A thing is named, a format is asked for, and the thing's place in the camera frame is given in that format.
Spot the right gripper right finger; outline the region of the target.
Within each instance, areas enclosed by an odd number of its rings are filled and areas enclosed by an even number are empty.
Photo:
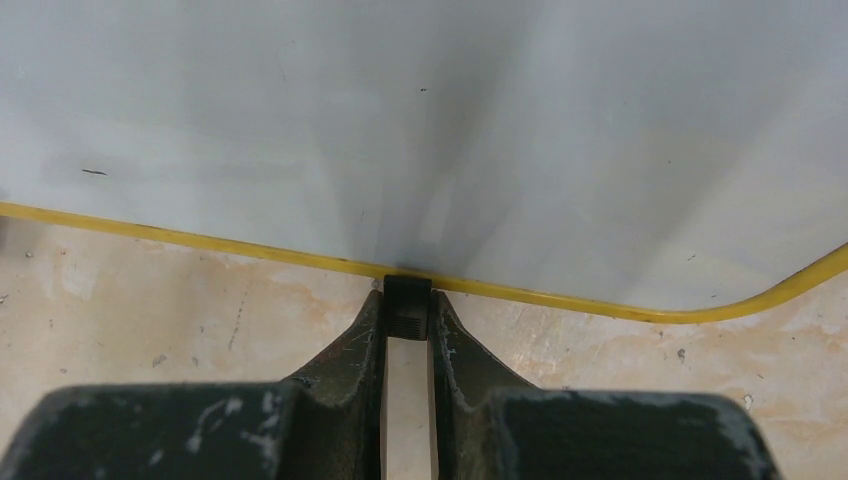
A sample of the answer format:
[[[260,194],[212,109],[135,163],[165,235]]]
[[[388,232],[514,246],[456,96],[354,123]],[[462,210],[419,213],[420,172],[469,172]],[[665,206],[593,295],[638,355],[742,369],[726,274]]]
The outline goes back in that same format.
[[[437,479],[777,479],[743,408],[713,394],[551,390],[527,381],[429,306]]]

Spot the yellow framed whiteboard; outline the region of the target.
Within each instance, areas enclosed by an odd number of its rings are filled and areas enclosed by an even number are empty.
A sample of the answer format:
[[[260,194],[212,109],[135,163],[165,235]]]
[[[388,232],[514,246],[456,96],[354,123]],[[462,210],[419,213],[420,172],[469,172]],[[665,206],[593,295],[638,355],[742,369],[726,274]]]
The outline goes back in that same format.
[[[847,269],[847,5],[5,1],[1,211],[744,316]]]

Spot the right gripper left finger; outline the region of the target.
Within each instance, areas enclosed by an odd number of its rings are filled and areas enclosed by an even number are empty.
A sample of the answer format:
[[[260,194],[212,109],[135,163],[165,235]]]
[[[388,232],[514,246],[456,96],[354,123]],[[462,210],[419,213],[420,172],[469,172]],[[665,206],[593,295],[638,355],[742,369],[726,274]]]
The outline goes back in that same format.
[[[379,479],[386,333],[372,291],[352,325],[270,382],[74,385],[45,395],[5,479]]]

